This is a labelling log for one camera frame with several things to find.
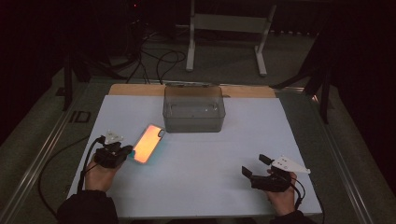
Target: smartphone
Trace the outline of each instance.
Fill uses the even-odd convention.
[[[134,160],[143,164],[148,162],[149,157],[158,143],[160,143],[161,139],[163,139],[164,134],[164,128],[149,124],[134,145]]]

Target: transparent plastic box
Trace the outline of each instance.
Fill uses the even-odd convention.
[[[218,133],[224,117],[220,87],[165,87],[163,120],[168,133]]]

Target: cable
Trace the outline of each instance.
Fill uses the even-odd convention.
[[[97,165],[99,165],[100,162],[96,163],[93,167],[85,171],[85,174],[87,174],[91,169],[95,168]]]
[[[41,191],[41,179],[42,176],[44,174],[44,171],[46,170],[47,166],[49,165],[49,163],[56,157],[58,156],[61,152],[65,151],[66,149],[84,141],[85,139],[88,139],[90,136],[85,136],[79,140],[77,140],[77,142],[74,142],[66,147],[61,148],[59,151],[57,151],[55,154],[53,154],[44,164],[43,169],[41,170],[40,174],[38,175],[38,182],[37,182],[37,190],[38,190],[38,195],[40,196],[41,202],[43,202],[43,204],[47,207],[47,209],[52,213],[52,215],[56,218],[56,212],[50,207],[50,205],[47,203],[46,199],[44,198],[43,192]]]
[[[305,197],[305,188],[304,188],[303,184],[300,181],[298,181],[296,178],[292,178],[292,179],[295,180],[297,183],[299,183],[299,185],[303,189],[303,193],[304,193],[303,196],[301,196],[300,191],[293,184],[290,183],[291,187],[294,188],[294,190],[297,192],[297,195],[298,195],[297,196],[297,201],[296,201],[296,203],[294,205],[295,209],[297,210],[298,207],[300,206],[300,204],[302,203],[303,198]]]
[[[123,8],[125,8],[125,11],[123,11],[123,15],[122,16],[126,16],[128,14],[128,4],[127,4],[127,1],[122,1],[122,2],[124,3]],[[98,26],[100,27],[100,22],[99,22],[99,19],[98,19],[99,12],[98,12],[95,4],[92,2],[92,0],[90,0],[90,6],[91,6],[93,12],[96,15],[95,16],[95,21],[98,24]],[[137,22],[139,22],[139,21],[134,21],[130,25],[125,25],[125,28],[126,28],[126,44],[125,44],[126,48],[123,51],[122,55],[125,55],[125,54],[128,53],[128,51],[131,51],[130,35],[133,35],[133,32],[131,31],[131,28],[133,28],[132,25],[137,23]],[[100,31],[101,38],[105,39],[102,30],[100,29],[99,31]],[[135,44],[134,47],[140,48],[141,46],[139,46],[139,43],[137,43],[137,44]],[[134,63],[134,62],[135,62],[135,58],[132,57],[132,59],[128,58],[128,60],[126,62],[124,62],[124,63],[110,65],[110,66],[105,66],[105,68],[111,69],[111,70],[120,70],[120,69],[124,69],[124,68],[128,67],[131,63]]]
[[[151,37],[154,37],[156,35],[159,36],[159,37],[162,37],[162,39],[160,39],[160,38],[158,38],[158,39],[151,38]],[[151,41],[151,42],[163,42],[163,41],[166,41],[166,40],[169,40],[169,39],[171,39],[171,37],[169,37],[168,35],[162,35],[159,32],[153,32],[153,33],[151,33],[151,35],[148,36],[148,41]]]
[[[324,224],[324,220],[325,220],[324,206],[318,195],[317,195],[317,199],[319,202],[320,209],[322,210],[322,224]]]
[[[144,73],[143,73],[143,79],[145,79],[145,84],[151,84],[150,82],[149,82],[149,75],[148,75],[148,72],[147,72],[147,70],[146,70],[146,66],[143,64],[143,63],[141,63],[141,65],[142,65],[142,67],[143,67],[143,71],[144,71]]]
[[[105,142],[105,137],[104,137],[104,136],[100,136],[100,137],[96,138],[96,139],[92,142],[92,144],[91,144],[91,146],[90,146],[90,149],[88,150],[87,155],[85,156],[84,165],[82,166],[82,170],[81,170],[81,172],[79,173],[79,181],[78,181],[77,193],[82,192],[82,185],[84,184],[84,176],[85,176],[85,174],[86,174],[85,169],[86,169],[86,167],[87,167],[88,159],[90,158],[91,151],[92,151],[92,149],[93,149],[93,147],[95,146],[96,143],[102,143],[102,142]]]
[[[157,56],[152,55],[144,50],[141,50],[141,51],[143,53],[147,54],[149,57],[152,57],[152,58],[155,58],[158,60],[157,66],[156,66],[156,75],[157,75],[157,78],[160,81],[160,83],[163,84],[163,77],[165,76],[165,74],[168,73],[170,70],[172,70],[176,66],[177,63],[183,62],[186,59],[186,55],[181,51],[172,50],[172,49],[160,49],[160,50],[167,50],[167,52],[165,52],[161,57],[157,57]],[[176,54],[177,59],[175,61],[165,60],[164,57],[171,53]],[[170,68],[168,68],[165,72],[163,72],[160,75],[160,71],[159,71],[160,63],[172,63],[172,65]]]
[[[141,53],[139,53],[138,55],[138,61],[139,63],[137,64],[136,68],[134,69],[134,71],[131,73],[131,75],[128,76],[128,78],[125,81],[125,84],[128,84],[129,81],[131,80],[131,78],[134,76],[134,74],[136,73],[137,69],[140,67],[140,65],[142,64],[142,55]]]

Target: sleeve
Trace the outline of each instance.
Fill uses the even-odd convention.
[[[119,223],[113,200],[100,190],[83,190],[72,195],[61,204],[56,217],[60,224]]]
[[[316,222],[297,210],[282,217],[275,217],[270,224],[316,224]]]

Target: metal rail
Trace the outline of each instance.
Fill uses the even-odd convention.
[[[78,89],[76,91],[77,98],[82,94],[84,89],[83,84],[78,85]],[[8,200],[7,205],[0,215],[0,223],[8,224],[12,223],[15,219],[16,215],[20,211],[24,201],[29,195],[33,185],[35,184],[38,175],[43,169],[44,164],[49,159],[52,150],[55,148],[61,134],[64,131],[64,127],[67,124],[67,121],[70,118],[71,111],[73,111],[73,107],[76,101],[74,101],[67,111],[64,111],[62,115],[58,118],[56,124],[51,130],[46,142],[43,144],[40,151],[37,153],[37,156],[30,164],[29,168],[26,170],[23,175],[21,182],[17,186],[16,190],[12,194],[11,198]]]
[[[344,187],[346,188],[346,193],[349,196],[349,200],[352,203],[353,208],[355,209],[356,215],[359,219],[361,224],[372,224],[373,219],[370,215],[370,212],[361,197],[361,192],[356,184],[355,180],[352,177],[352,174],[349,172],[347,168],[347,163],[344,160],[344,157],[338,147],[334,137],[332,136],[332,132],[330,131],[329,127],[323,123],[323,120],[318,112],[318,99],[314,96],[313,100],[310,101],[312,109],[316,112],[315,119],[320,125],[324,135],[326,136],[326,140],[329,143],[332,158],[335,162],[335,167],[338,171],[338,174],[343,181]]]

